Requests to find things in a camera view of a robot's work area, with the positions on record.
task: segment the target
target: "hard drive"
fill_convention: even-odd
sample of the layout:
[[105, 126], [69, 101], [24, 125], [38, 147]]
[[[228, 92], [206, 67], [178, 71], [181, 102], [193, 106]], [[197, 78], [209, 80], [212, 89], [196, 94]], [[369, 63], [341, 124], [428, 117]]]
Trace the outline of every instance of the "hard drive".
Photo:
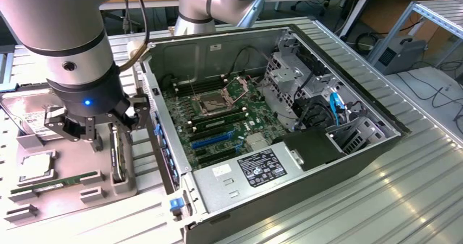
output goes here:
[[0, 94], [0, 106], [24, 134], [36, 134], [44, 141], [61, 138], [44, 127], [46, 107], [62, 106], [48, 84], [25, 85]]

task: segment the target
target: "power supply label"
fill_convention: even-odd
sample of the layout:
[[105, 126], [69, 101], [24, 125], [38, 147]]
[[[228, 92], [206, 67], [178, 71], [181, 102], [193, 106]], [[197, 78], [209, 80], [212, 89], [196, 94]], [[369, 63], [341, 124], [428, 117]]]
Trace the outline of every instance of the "power supply label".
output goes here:
[[238, 167], [252, 187], [257, 187], [286, 175], [272, 149], [266, 149], [237, 160]]

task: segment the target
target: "blue cable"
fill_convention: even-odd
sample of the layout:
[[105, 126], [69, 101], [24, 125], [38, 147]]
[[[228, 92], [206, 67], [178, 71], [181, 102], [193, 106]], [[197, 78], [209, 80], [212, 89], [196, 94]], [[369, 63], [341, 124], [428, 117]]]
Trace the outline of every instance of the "blue cable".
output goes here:
[[336, 113], [336, 106], [338, 106], [341, 109], [344, 108], [344, 105], [341, 104], [340, 97], [336, 92], [330, 93], [329, 95], [329, 107], [332, 110], [333, 117], [336, 119], [336, 126], [338, 126], [338, 119], [337, 119], [337, 113]]

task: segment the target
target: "motherboard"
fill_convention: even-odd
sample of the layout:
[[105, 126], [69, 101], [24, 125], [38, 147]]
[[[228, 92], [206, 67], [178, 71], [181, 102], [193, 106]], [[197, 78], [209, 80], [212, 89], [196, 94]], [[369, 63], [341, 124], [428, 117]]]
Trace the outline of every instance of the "motherboard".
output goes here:
[[236, 76], [229, 82], [184, 84], [162, 92], [193, 170], [261, 149], [286, 133], [265, 103], [262, 86]]

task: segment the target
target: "blue pcie slot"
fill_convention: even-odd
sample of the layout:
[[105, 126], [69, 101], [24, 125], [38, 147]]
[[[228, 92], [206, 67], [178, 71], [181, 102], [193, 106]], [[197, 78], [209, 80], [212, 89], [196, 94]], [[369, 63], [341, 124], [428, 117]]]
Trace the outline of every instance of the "blue pcie slot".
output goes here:
[[202, 140], [202, 141], [192, 143], [192, 149], [196, 149], [196, 148], [208, 146], [210, 144], [214, 144], [214, 143], [217, 143], [220, 141], [228, 140], [232, 137], [233, 133], [234, 133], [234, 130], [229, 131], [226, 134], [224, 134], [221, 136], [216, 136], [216, 137], [212, 137], [212, 138], [209, 138], [206, 140]]

